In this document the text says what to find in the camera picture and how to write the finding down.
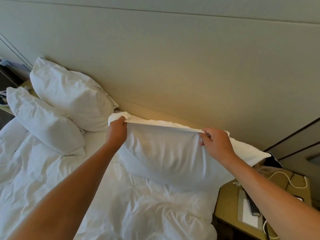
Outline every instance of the pillowcase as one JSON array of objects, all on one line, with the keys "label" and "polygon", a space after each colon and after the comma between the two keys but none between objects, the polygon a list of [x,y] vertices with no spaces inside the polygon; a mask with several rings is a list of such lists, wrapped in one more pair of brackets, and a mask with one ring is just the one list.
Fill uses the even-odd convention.
[{"label": "pillowcase", "polygon": [[[129,173],[186,190],[211,193],[234,179],[198,144],[197,132],[203,131],[165,121],[147,121],[126,112],[113,114],[109,122],[120,116],[126,117],[128,136],[118,153]],[[233,138],[230,141],[234,152],[250,166],[271,156]]]},{"label": "pillowcase", "polygon": [[92,78],[48,60],[36,60],[30,80],[39,98],[64,111],[86,131],[105,131],[109,116],[118,107]]},{"label": "pillowcase", "polygon": [[40,141],[64,155],[85,155],[79,128],[54,108],[22,88],[7,88],[7,100],[18,121]]}]

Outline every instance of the hand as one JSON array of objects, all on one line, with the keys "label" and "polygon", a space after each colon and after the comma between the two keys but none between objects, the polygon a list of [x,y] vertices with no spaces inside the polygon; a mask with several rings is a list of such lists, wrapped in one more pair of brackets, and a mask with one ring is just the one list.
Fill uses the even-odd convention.
[{"label": "hand", "polygon": [[119,119],[112,121],[106,133],[106,144],[115,147],[117,150],[127,139],[126,118],[121,116]]},{"label": "hand", "polygon": [[205,146],[210,156],[218,162],[236,155],[225,131],[209,127],[202,131],[206,133],[199,133],[202,139],[200,145]]}]

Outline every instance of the person's right arm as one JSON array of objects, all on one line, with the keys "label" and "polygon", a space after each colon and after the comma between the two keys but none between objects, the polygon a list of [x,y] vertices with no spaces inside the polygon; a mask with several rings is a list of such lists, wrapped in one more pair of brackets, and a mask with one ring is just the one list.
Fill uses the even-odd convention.
[{"label": "person's right arm", "polygon": [[243,186],[281,240],[320,239],[320,212],[298,200],[246,164],[225,131],[206,128],[201,146]]}]

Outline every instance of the white bed sheet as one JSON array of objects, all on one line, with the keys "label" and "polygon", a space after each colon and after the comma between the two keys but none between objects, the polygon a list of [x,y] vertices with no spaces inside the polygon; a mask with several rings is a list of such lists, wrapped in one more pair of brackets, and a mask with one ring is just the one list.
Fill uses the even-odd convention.
[{"label": "white bed sheet", "polygon": [[[86,132],[86,157],[63,156],[16,119],[0,131],[0,239],[105,141]],[[210,239],[218,192],[194,193],[129,174],[112,159],[75,239]]]}]

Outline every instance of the forearm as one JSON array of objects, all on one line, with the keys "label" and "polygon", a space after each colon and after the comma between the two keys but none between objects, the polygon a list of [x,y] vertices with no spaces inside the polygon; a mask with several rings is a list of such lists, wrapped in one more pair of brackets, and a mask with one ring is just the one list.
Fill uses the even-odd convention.
[{"label": "forearm", "polygon": [[280,239],[319,239],[318,211],[260,175],[237,156],[221,164],[241,183]]},{"label": "forearm", "polygon": [[73,239],[117,150],[103,145],[50,191],[9,239]]}]

